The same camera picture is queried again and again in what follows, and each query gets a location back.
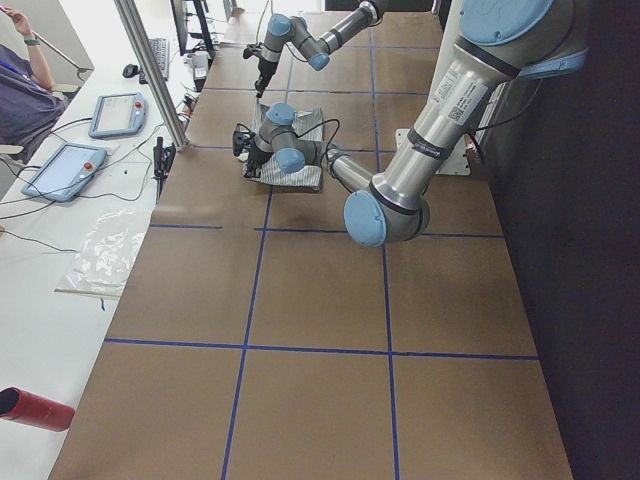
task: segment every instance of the black wall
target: black wall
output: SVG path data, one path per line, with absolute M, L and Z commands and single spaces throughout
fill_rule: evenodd
M 595 3 L 586 67 L 545 80 L 522 120 L 491 132 L 486 155 L 574 477 L 631 480 L 640 479 L 640 8 Z M 514 86 L 514 99 L 531 90 Z

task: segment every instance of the red tube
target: red tube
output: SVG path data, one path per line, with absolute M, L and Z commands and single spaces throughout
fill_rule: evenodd
M 0 392 L 0 418 L 61 432 L 69 428 L 75 410 L 15 387 Z

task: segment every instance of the plastic bag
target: plastic bag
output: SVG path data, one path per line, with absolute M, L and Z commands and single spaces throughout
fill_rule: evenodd
M 150 218 L 149 212 L 132 210 L 100 217 L 56 291 L 122 295 Z

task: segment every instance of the blue joint cap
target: blue joint cap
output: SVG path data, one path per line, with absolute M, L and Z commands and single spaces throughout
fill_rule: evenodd
M 554 0 L 465 0 L 462 36 L 482 47 L 503 45 L 524 35 L 547 14 Z
M 271 17 L 271 20 L 269 20 L 267 30 L 271 35 L 284 37 L 291 31 L 291 20 L 281 13 L 276 13 Z
M 313 57 L 309 59 L 309 65 L 313 67 L 313 69 L 317 72 L 322 70 L 329 63 L 329 54 L 328 53 L 316 53 Z
M 293 125 L 296 119 L 296 112 L 286 103 L 274 103 L 267 110 L 267 118 L 276 125 Z
M 358 190 L 344 204 L 344 224 L 351 238 L 365 247 L 377 247 L 387 237 L 387 220 L 371 192 Z
M 280 165 L 282 173 L 296 173 L 304 168 L 304 155 L 300 150 L 292 147 L 278 150 L 274 155 L 276 162 Z
M 588 51 L 589 49 L 585 48 L 571 55 L 525 67 L 520 70 L 518 80 L 537 80 L 573 73 L 584 66 Z

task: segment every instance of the cable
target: cable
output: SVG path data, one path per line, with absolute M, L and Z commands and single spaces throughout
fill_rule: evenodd
M 1 160 L 1 161 L 2 161 L 2 163 L 4 163 L 4 164 L 5 164 L 5 166 L 9 169 L 9 171 L 11 172 L 11 174 L 12 174 L 14 177 L 16 177 L 16 179 L 18 179 L 18 180 L 22 180 L 23 182 L 28 183 L 30 187 L 33 187 L 33 188 L 35 188 L 35 189 L 36 189 L 36 192 L 38 192 L 39 196 L 43 196 L 42 192 L 41 192 L 40 190 L 38 190 L 38 187 L 36 187 L 33 183 L 31 183 L 31 182 L 30 182 L 30 181 L 28 181 L 28 180 L 25 180 L 24 178 L 20 178 L 20 173 L 22 173 L 22 171 L 23 171 L 23 170 L 26 170 L 27 168 L 36 168 L 35 166 L 18 167 L 18 168 L 20 168 L 20 170 L 18 171 L 18 173 L 15 173 L 15 172 L 13 171 L 13 168 L 11 168 L 11 165 L 9 165 L 9 164 L 7 163 L 7 161 L 6 161 L 4 158 L 0 158 L 0 160 Z M 0 202 L 0 205 L 5 205 L 5 204 L 7 204 L 7 203 L 15 203 L 15 202 L 17 202 L 17 201 L 19 201 L 19 200 L 10 200 L 10 201 L 8 201 L 8 202 Z
M 21 237 L 20 235 L 16 235 L 15 233 L 10 232 L 9 230 L 1 230 L 0 229 L 0 233 L 6 233 L 7 235 L 11 235 L 12 237 L 16 237 L 16 238 L 19 238 L 20 240 L 25 240 L 27 242 L 39 243 L 40 245 L 44 245 L 45 247 L 49 247 L 49 248 L 51 248 L 53 250 L 56 250 L 56 251 L 58 251 L 60 253 L 79 253 L 78 250 L 72 250 L 70 248 L 54 247 L 53 245 L 49 245 L 48 243 L 41 242 L 40 240 L 36 240 L 35 238 Z
M 244 123 L 236 123 L 236 127 L 244 128 L 247 131 L 247 133 L 251 133 L 252 132 L 252 130 L 249 127 L 247 127 Z
M 482 165 L 486 165 L 485 162 L 484 162 L 484 151 L 482 150 L 482 147 L 480 146 L 480 142 L 478 142 L 478 139 L 473 134 L 473 132 L 467 132 L 467 135 L 469 135 L 469 138 L 473 142 L 473 146 L 476 147 L 476 151 L 478 152 L 478 156 L 480 157 L 480 163 L 482 163 Z
M 300 58 L 296 55 L 296 52 L 291 48 L 291 45 L 289 45 L 289 42 L 284 44 L 285 47 L 287 47 L 287 49 L 289 50 L 289 52 L 291 53 L 291 55 L 293 56 L 293 58 L 295 58 L 296 60 L 298 60 L 301 63 L 309 63 L 308 60 L 305 60 L 304 58 Z
M 338 120 L 337 118 L 330 118 L 330 119 L 328 119 L 328 120 L 323 120 L 322 122 L 317 123 L 316 125 L 314 125 L 313 127 L 311 127 L 311 128 L 310 128 L 309 130 L 307 130 L 306 132 L 301 133 L 301 134 L 299 134 L 299 135 L 298 135 L 298 134 L 296 134 L 296 136 L 297 136 L 298 138 L 302 138 L 302 137 L 304 137 L 306 134 L 308 134 L 309 132 L 313 132 L 316 128 L 321 127 L 321 126 L 323 126 L 323 125 L 326 125 L 326 124 L 327 124 L 327 123 L 329 123 L 329 122 L 336 122 L 336 123 L 338 124 L 338 126 L 337 126 L 337 128 L 336 128 L 336 131 L 335 131 L 335 132 L 334 132 L 334 134 L 333 134 L 333 136 L 335 136 L 335 134 L 336 134 L 336 133 L 338 132 L 338 130 L 340 129 L 340 120 Z
M 73 120 L 72 122 L 68 122 L 68 123 L 65 123 L 64 125 L 60 125 L 59 127 L 54 128 L 53 130 L 51 130 L 51 133 L 57 132 L 58 130 L 62 130 L 63 128 L 66 128 L 69 125 L 73 125 L 75 123 L 88 122 L 91 120 L 93 120 L 93 117 L 79 118 L 77 120 Z
M 127 153 L 125 153 L 121 158 L 119 158 L 118 160 L 111 162 L 107 165 L 103 165 L 102 167 L 100 167 L 98 170 L 96 170 L 97 172 L 101 172 L 103 170 L 106 170 L 107 168 L 111 168 L 114 165 L 120 163 L 121 161 L 123 161 L 125 158 L 127 158 L 129 155 L 131 155 L 133 152 L 135 152 L 136 150 L 138 150 L 142 145 L 144 145 L 145 143 L 147 143 L 149 140 L 151 140 L 151 137 L 153 137 L 156 132 L 160 129 L 160 127 L 162 127 L 164 125 L 164 123 L 160 123 L 158 125 L 155 126 L 155 128 L 153 129 L 153 131 L 151 132 L 151 134 L 144 139 L 142 142 L 140 142 L 138 145 L 136 145 L 135 147 L 133 147 L 131 150 L 129 150 Z
M 262 21 L 264 20 L 264 15 L 267 13 L 267 7 L 269 7 L 269 3 L 271 0 L 267 0 L 264 4 L 264 8 L 262 9 L 262 15 L 260 15 L 260 21 L 258 22 L 258 29 L 256 30 L 256 45 L 260 43 L 260 28 L 262 27 Z
M 54 132 L 54 131 L 49 132 L 49 135 L 53 135 L 54 137 L 58 137 L 58 139 L 59 139 L 59 140 L 62 140 L 64 143 L 69 143 L 69 142 L 67 142 L 67 140 L 66 140 L 66 139 L 62 138 L 60 135 L 58 135 L 58 134 L 57 134 L 56 132 Z
M 44 207 L 40 207 L 40 208 L 37 208 L 35 210 L 31 210 L 30 212 L 19 213 L 18 215 L 8 215 L 6 217 L 0 217 L 0 220 L 9 220 L 10 218 L 18 218 L 18 217 L 24 217 L 25 215 L 31 215 L 32 213 L 36 213 L 36 212 L 39 212 L 40 210 L 44 210 L 45 208 L 50 207 L 54 203 L 56 203 L 56 202 L 52 201 L 51 203 L 47 203 Z
M 120 163 L 121 161 L 123 161 L 125 158 L 127 158 L 129 155 L 131 155 L 131 153 L 133 153 L 133 152 L 134 152 L 134 151 L 136 151 L 136 150 L 138 150 L 138 152 L 139 152 L 141 155 L 143 155 L 143 156 L 145 156 L 147 159 L 149 159 L 149 157 L 148 157 L 147 155 L 143 154 L 143 153 L 139 150 L 139 148 L 140 148 L 142 145 L 144 145 L 145 143 L 147 143 L 147 142 L 151 139 L 151 137 L 153 137 L 153 136 L 155 135 L 155 133 L 158 131 L 158 129 L 159 129 L 160 127 L 162 127 L 163 125 L 164 125 L 164 123 L 161 123 L 161 124 L 159 124 L 159 125 L 156 125 L 156 127 L 153 129 L 153 131 L 151 132 L 151 134 L 150 134 L 150 135 L 149 135 L 145 140 L 143 140 L 143 141 L 142 141 L 142 142 L 140 142 L 138 145 L 136 145 L 134 148 L 132 148 L 131 150 L 129 150 L 126 154 L 124 154 L 121 158 L 119 158 L 119 159 L 118 159 L 118 160 L 116 160 L 115 162 L 110 163 L 110 164 L 108 164 L 108 165 L 105 165 L 105 166 L 103 166 L 103 167 L 101 167 L 101 168 L 99 168 L 99 169 L 97 169 L 97 170 L 94 170 L 92 173 L 90 173 L 90 174 L 89 174 L 89 178 L 93 178 L 93 177 L 94 177 L 98 172 L 101 172 L 102 170 L 105 170 L 106 168 L 112 167 L 112 166 L 116 165 L 117 163 Z M 81 182 L 84 182 L 84 181 L 86 181 L 86 179 L 87 179 L 87 177 L 85 177 L 85 178 L 80 179 L 80 180 L 78 180 L 76 183 L 73 183 L 73 184 L 71 184 L 71 185 L 67 185 L 67 186 L 64 186 L 64 187 L 61 187 L 61 188 L 57 188 L 57 189 L 55 189 L 55 190 L 51 190 L 51 191 L 49 191 L 49 192 L 42 193 L 42 192 L 40 192 L 40 190 L 38 190 L 38 188 L 37 188 L 33 183 L 31 183 L 31 182 L 29 182 L 28 180 L 25 180 L 25 179 L 23 179 L 23 178 L 20 178 L 20 177 L 17 177 L 17 178 L 19 178 L 19 179 L 20 179 L 20 180 L 22 180 L 23 182 L 25 182 L 25 183 L 27 183 L 27 184 L 31 185 L 33 188 L 35 188 L 35 189 L 36 189 L 36 191 L 38 192 L 38 195 L 33 195 L 33 196 L 26 197 L 26 198 L 19 198 L 19 199 L 16 199 L 16 200 L 9 200 L 9 201 L 7 201 L 7 202 L 0 202 L 0 205 L 8 205 L 8 204 L 10 204 L 10 203 L 24 202 L 24 201 L 27 201 L 27 200 L 32 200 L 32 199 L 34 199 L 34 198 L 42 198 L 42 197 L 45 197 L 45 198 L 46 198 L 46 196 L 47 196 L 47 195 L 50 195 L 50 194 L 52 194 L 52 193 L 59 192 L 59 191 L 66 190 L 66 189 L 68 189 L 68 188 L 74 187 L 75 185 L 77 185 L 77 184 L 79 184 L 79 183 L 81 183 Z M 107 193 L 105 193 L 105 194 L 100 195 L 100 196 L 107 196 L 107 195 L 113 195 L 113 196 L 119 197 L 119 195 L 116 195 L 115 193 L 111 193 L 111 194 L 107 194 Z M 123 197 L 119 197 L 119 198 L 121 198 L 121 199 L 123 199 L 123 200 L 127 200 L 127 201 L 135 201 L 135 200 L 137 200 L 138 198 L 140 198 L 140 195 L 142 195 L 142 192 L 140 192 L 140 194 L 138 195 L 138 197 L 136 197 L 134 200 L 125 199 L 125 198 L 123 198 Z M 28 213 L 26 213 L 25 215 L 28 215 L 29 213 L 34 213 L 34 212 L 37 212 L 37 211 L 38 211 L 38 210 L 34 210 L 33 212 L 28 212 Z
M 336 129 L 333 131 L 333 135 L 331 135 L 331 137 L 329 138 L 329 141 L 327 142 L 327 145 L 324 147 L 324 153 L 320 157 L 320 164 L 322 164 L 322 159 L 327 156 L 327 153 L 329 153 L 329 145 L 333 143 L 333 139 L 336 138 L 336 135 L 338 134 L 338 130 L 340 130 L 340 120 L 338 120 L 337 118 L 330 118 L 329 120 L 326 120 L 326 122 L 334 122 L 334 121 L 336 122 Z
M 142 180 L 142 185 L 140 186 L 140 191 L 138 192 L 138 195 L 136 195 L 134 198 L 125 198 L 122 197 L 116 193 L 102 193 L 100 195 L 76 195 L 77 197 L 80 198 L 101 198 L 101 197 L 116 197 L 120 200 L 123 200 L 125 202 L 135 202 L 137 200 L 140 199 L 140 197 L 142 196 L 142 194 L 144 193 L 144 189 L 147 186 L 147 181 L 149 179 L 149 170 L 151 169 L 151 164 L 153 163 L 153 160 L 151 159 L 151 157 L 149 157 L 148 155 L 145 155 L 144 153 L 142 153 L 138 148 L 136 148 L 136 150 L 138 150 L 138 153 L 140 155 L 142 155 L 143 157 L 145 157 L 147 160 L 149 160 L 149 163 L 147 164 L 147 169 L 144 171 L 144 177 Z
M 489 130 L 490 128 L 499 127 L 500 125 L 504 125 L 506 123 L 513 122 L 515 119 L 517 119 L 517 118 L 521 117 L 522 115 L 524 115 L 524 113 L 527 111 L 527 109 L 529 108 L 529 106 L 533 102 L 533 99 L 536 98 L 536 94 L 538 93 L 538 90 L 540 90 L 540 86 L 541 85 L 542 85 L 542 80 L 539 80 L 538 81 L 538 86 L 536 87 L 536 89 L 531 94 L 531 97 L 527 101 L 526 105 L 524 107 L 522 107 L 522 110 L 520 110 L 518 113 L 516 113 L 513 117 L 508 118 L 507 120 L 502 120 L 500 122 L 492 123 L 491 125 L 486 125 L 484 127 L 476 128 L 475 130 L 473 130 L 473 133 L 482 132 L 483 130 Z

